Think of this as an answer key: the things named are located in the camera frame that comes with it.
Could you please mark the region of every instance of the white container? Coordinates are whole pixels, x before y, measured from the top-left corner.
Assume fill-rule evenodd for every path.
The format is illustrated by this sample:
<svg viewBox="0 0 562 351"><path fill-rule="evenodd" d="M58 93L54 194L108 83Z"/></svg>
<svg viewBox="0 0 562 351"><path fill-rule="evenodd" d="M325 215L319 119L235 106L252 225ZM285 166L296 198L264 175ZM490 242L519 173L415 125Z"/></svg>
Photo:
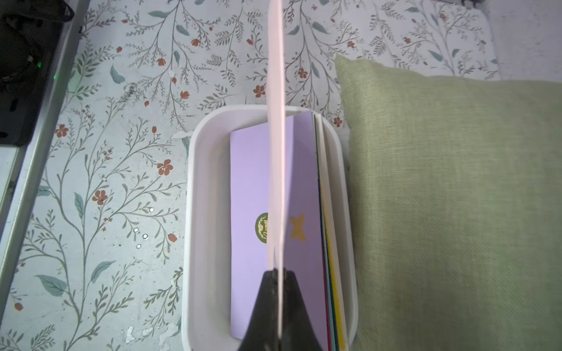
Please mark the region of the white container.
<svg viewBox="0 0 562 351"><path fill-rule="evenodd" d="M307 111L287 106L287 115ZM230 336L230 132L267 122L264 105L219 108L198 125L189 147L182 342L186 351L236 351ZM343 304L350 344L357 331L355 261L342 149L324 121Z"/></svg>

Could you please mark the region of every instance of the green pillow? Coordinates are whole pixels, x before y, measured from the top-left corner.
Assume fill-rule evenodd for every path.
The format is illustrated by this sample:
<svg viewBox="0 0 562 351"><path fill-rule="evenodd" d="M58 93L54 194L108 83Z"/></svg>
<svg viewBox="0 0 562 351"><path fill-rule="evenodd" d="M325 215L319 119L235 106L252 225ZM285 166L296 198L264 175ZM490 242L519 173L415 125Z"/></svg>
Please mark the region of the green pillow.
<svg viewBox="0 0 562 351"><path fill-rule="evenodd" d="M562 84L336 68L354 350L562 349Z"/></svg>

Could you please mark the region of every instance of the black device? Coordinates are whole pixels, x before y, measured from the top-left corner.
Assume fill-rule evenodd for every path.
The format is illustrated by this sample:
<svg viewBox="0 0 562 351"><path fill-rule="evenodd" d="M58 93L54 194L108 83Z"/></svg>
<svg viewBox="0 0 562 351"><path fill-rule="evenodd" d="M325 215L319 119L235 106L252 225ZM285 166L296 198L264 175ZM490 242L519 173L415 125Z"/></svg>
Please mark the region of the black device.
<svg viewBox="0 0 562 351"><path fill-rule="evenodd" d="M277 269L264 273L248 331L238 351L321 351L292 271L284 271L283 328L279 338L278 274Z"/></svg>
<svg viewBox="0 0 562 351"><path fill-rule="evenodd" d="M63 0L0 0L0 144L25 145L37 121L65 21Z"/></svg>

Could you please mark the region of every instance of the floral tablecloth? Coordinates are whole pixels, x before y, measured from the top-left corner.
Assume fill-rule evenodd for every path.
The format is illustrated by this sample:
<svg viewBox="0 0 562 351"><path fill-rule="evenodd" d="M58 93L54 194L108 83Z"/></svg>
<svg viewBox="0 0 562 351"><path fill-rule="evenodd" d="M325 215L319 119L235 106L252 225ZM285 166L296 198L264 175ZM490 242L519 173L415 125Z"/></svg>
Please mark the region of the floral tablecloth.
<svg viewBox="0 0 562 351"><path fill-rule="evenodd" d="M181 350L192 130L265 104L264 0L92 0L11 287L0 350ZM496 79L481 12L432 0L285 1L287 103L345 147L334 57ZM182 131L182 138L172 138Z"/></svg>

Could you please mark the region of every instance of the gold butterfly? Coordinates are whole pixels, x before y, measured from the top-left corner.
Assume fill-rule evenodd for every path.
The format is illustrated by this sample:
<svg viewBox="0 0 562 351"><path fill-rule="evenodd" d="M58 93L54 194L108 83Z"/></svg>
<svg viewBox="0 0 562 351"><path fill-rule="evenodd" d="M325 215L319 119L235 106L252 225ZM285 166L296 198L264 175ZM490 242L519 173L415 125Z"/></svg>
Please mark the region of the gold butterfly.
<svg viewBox="0 0 562 351"><path fill-rule="evenodd" d="M305 215L301 214L298 217L291 217L289 221L293 225L293 231L291 232L292 239L299 239L300 241L306 241L305 232L302 231L302 224L305 222Z"/></svg>

